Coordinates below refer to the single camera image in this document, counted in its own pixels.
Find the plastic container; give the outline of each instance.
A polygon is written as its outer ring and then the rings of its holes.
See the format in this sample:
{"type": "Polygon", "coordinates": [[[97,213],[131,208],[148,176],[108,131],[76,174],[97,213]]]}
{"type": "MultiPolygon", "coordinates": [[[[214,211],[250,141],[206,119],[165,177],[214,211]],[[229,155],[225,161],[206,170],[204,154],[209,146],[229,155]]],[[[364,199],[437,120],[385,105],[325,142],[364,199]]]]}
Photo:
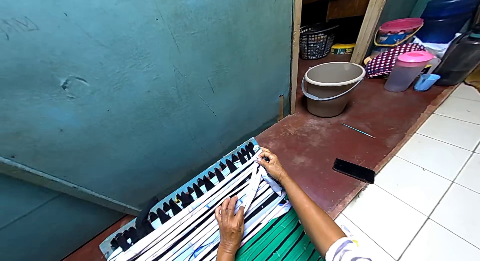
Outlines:
{"type": "Polygon", "coordinates": [[[354,43],[343,44],[343,43],[336,43],[332,46],[331,52],[332,54],[352,54],[353,49],[355,48],[354,43]]]}
{"type": "Polygon", "coordinates": [[[427,51],[410,51],[398,56],[384,89],[390,92],[405,91],[434,57],[427,51]]]}
{"type": "Polygon", "coordinates": [[[431,0],[423,10],[417,37],[426,43],[448,43],[472,17],[480,0],[431,0]]]}
{"type": "Polygon", "coordinates": [[[415,91],[424,92],[427,91],[438,79],[439,75],[435,74],[424,74],[421,75],[417,83],[415,83],[415,91]]]}
{"type": "Polygon", "coordinates": [[[300,28],[300,57],[302,59],[320,59],[330,53],[333,40],[335,39],[335,28],[327,27],[324,23],[307,25],[300,28]]]}
{"type": "Polygon", "coordinates": [[[441,76],[439,86],[461,83],[480,63],[480,26],[455,38],[435,70],[441,76]]]}
{"type": "Polygon", "coordinates": [[[363,77],[365,69],[351,62],[328,62],[308,69],[301,84],[308,111],[318,117],[339,115],[349,102],[349,92],[363,77]]]}
{"type": "Polygon", "coordinates": [[[374,37],[371,57],[375,57],[396,46],[413,41],[413,35],[422,27],[423,19],[395,19],[383,23],[374,37]]]}

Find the polka dot cloth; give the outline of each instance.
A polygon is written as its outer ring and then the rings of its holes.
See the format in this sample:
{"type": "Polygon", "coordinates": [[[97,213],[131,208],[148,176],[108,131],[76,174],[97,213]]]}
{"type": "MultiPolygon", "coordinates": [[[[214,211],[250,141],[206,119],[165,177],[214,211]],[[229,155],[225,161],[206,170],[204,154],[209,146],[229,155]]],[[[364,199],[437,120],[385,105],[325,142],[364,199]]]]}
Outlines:
{"type": "Polygon", "coordinates": [[[396,58],[410,51],[425,51],[425,47],[418,43],[406,43],[377,55],[365,66],[367,78],[388,76],[395,65],[396,58]]]}

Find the knitting needle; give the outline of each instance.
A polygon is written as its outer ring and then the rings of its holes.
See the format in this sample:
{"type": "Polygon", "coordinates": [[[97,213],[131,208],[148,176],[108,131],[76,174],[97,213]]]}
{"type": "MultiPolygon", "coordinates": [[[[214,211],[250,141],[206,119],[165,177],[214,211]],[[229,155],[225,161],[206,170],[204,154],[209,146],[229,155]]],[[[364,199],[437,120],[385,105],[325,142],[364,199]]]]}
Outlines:
{"type": "Polygon", "coordinates": [[[345,125],[345,126],[347,126],[348,128],[354,129],[355,131],[358,131],[358,132],[360,132],[360,133],[362,133],[362,134],[364,134],[364,135],[368,135],[368,136],[371,137],[371,138],[375,138],[374,136],[371,136],[371,135],[367,134],[366,132],[362,132],[362,131],[360,131],[360,130],[358,130],[358,129],[355,129],[355,128],[351,127],[351,126],[348,126],[348,125],[346,125],[345,123],[342,123],[342,124],[345,125]]]}

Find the blue water container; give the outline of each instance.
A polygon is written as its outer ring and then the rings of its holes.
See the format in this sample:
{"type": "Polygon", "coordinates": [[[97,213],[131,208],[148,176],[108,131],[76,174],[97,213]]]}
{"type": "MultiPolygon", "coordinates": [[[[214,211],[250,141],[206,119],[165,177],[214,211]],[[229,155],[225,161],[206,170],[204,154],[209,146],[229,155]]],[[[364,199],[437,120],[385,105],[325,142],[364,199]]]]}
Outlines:
{"type": "Polygon", "coordinates": [[[423,10],[416,36],[427,43],[448,43],[473,16],[480,0],[431,0],[423,10]]]}

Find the smartphone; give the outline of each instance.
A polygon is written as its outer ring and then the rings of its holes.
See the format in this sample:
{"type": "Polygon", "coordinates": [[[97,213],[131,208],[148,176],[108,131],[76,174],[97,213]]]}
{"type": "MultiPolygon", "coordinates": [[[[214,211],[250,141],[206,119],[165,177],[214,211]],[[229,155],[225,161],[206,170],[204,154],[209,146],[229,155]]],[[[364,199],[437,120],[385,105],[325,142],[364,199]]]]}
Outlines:
{"type": "Polygon", "coordinates": [[[375,171],[338,158],[335,159],[333,170],[369,184],[374,183],[375,171]]]}

